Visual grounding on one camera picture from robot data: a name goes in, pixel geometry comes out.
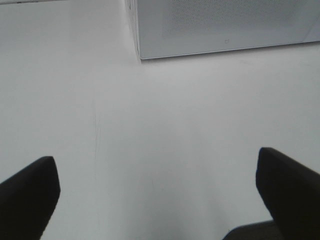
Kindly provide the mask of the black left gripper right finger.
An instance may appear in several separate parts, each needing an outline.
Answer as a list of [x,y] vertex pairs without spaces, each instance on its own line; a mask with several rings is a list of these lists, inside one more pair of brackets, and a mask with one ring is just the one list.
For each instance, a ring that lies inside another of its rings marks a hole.
[[320,238],[319,173],[272,147],[262,147],[258,152],[255,185],[272,220],[238,226],[224,239]]

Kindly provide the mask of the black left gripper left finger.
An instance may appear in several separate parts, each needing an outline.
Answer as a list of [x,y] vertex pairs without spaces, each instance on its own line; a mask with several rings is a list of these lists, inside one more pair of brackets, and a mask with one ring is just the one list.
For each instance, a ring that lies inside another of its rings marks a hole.
[[0,238],[41,239],[60,198],[52,156],[41,157],[0,184]]

